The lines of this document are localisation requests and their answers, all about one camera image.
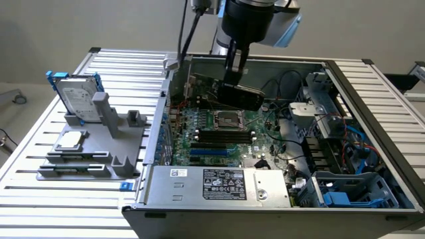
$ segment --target metal frame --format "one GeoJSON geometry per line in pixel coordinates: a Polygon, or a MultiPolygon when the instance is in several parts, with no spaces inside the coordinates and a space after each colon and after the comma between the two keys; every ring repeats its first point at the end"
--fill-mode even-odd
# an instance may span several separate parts
{"type": "MultiPolygon", "coordinates": [[[[162,70],[160,70],[164,55],[161,52],[101,49],[98,53],[89,53],[85,56],[74,74],[92,74],[94,72],[101,74],[105,91],[110,94],[110,105],[118,111],[138,108],[153,114],[148,108],[156,106],[156,97],[160,94],[161,86],[154,87],[154,85],[158,82],[161,85],[165,78],[162,70]],[[145,90],[146,84],[153,86],[152,90],[145,90]]],[[[293,58],[270,57],[293,60],[293,58]]],[[[357,82],[378,81],[383,84],[374,71],[361,60],[297,59],[305,62],[333,60],[351,84],[354,84],[351,79],[357,82]]],[[[357,90],[357,93],[359,96],[369,95],[366,91],[357,90]]],[[[366,104],[377,102],[374,101],[377,98],[365,99],[366,104]]],[[[387,102],[395,104],[398,100],[394,97],[387,99],[387,102]]],[[[0,238],[136,239],[137,235],[118,210],[121,206],[133,202],[136,193],[118,192],[118,182],[57,183],[38,182],[34,179],[34,170],[44,161],[41,156],[49,151],[64,126],[64,107],[57,103],[58,98],[56,97],[0,169],[0,238]]],[[[149,130],[141,143],[140,162],[145,158],[148,141],[149,130]]],[[[149,174],[149,166],[142,167],[142,164],[138,163],[137,167],[144,171],[145,177],[149,174]]],[[[311,220],[319,221],[321,219],[321,216],[315,218],[311,214],[311,220]]],[[[345,215],[341,214],[335,221],[343,220],[345,215]]],[[[413,233],[425,233],[425,229],[413,233]]]]}

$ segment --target power supply label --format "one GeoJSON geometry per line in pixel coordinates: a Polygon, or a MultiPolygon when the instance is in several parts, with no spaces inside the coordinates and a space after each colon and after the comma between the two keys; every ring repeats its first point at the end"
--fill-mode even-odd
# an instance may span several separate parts
{"type": "Polygon", "coordinates": [[[246,200],[244,170],[204,169],[202,180],[206,200],[246,200]]]}

